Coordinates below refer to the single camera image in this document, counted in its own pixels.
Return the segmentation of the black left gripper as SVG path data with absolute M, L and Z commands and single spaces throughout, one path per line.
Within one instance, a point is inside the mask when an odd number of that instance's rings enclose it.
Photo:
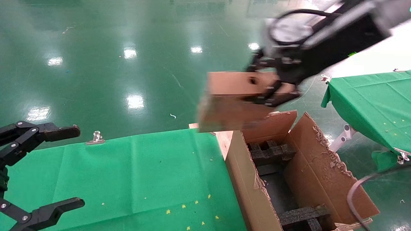
M 79 137 L 81 131 L 77 125 L 57 127 L 53 123 L 32 124 L 18 121 L 0 129 L 0 193 L 8 190 L 8 169 L 27 153 L 33 151 L 43 142 L 54 142 Z M 0 199 L 1 213 L 14 219 L 16 224 L 10 231 L 39 231 L 54 226 L 63 213 L 82 208 L 85 202 L 81 198 L 67 200 L 41 206 L 32 212 L 26 212 L 20 207 L 3 198 Z

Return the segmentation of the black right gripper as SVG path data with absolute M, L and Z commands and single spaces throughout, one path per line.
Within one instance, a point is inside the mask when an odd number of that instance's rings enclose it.
M 278 107 L 301 96 L 296 84 L 348 58 L 352 52 L 361 52 L 390 36 L 390 28 L 375 16 L 339 16 L 313 35 L 304 38 L 295 47 L 281 48 L 276 59 L 256 51 L 246 72 L 274 68 L 282 82 L 274 82 L 250 101 L 266 107 Z

